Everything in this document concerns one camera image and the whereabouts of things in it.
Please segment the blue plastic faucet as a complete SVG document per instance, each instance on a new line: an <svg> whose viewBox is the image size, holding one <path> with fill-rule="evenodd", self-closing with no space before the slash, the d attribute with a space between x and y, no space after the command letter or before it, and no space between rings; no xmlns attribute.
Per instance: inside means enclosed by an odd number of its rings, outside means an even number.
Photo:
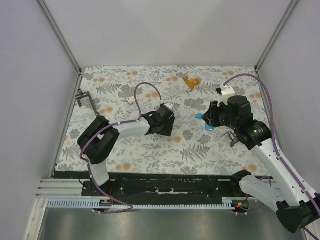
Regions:
<svg viewBox="0 0 320 240"><path fill-rule="evenodd" d="M202 120L202 121L204 121L204 129L205 129L206 131L213 131L213 130L215 129L213 126L209 126L209 125L205 122L205 120L203 119L203 114L202 114L202 113L197 113L195 117L196 117L197 120Z"/></svg>

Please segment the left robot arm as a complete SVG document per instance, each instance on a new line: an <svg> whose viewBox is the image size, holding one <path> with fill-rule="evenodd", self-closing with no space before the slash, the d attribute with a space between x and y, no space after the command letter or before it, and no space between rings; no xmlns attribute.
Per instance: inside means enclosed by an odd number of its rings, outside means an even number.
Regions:
<svg viewBox="0 0 320 240"><path fill-rule="evenodd" d="M89 174L95 180L93 191L101 197L110 192L107 158L118 140L147 135L170 137L174 122L170 103L161 104L158 110L143 114L139 119L110 122L98 116L77 141L80 158L88 163Z"/></svg>

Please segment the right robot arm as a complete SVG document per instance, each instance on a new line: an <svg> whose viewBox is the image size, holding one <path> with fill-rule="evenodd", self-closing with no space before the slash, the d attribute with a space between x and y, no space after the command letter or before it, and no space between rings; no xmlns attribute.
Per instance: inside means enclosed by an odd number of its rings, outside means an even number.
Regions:
<svg viewBox="0 0 320 240"><path fill-rule="evenodd" d="M248 171L235 173L229 191L235 197L250 195L272 209L291 233L320 218L320 194L294 169L278 148L269 127L255 120L245 96L235 95L227 101L211 101L202 120L214 129L227 127L267 168L279 190L261 182Z"/></svg>

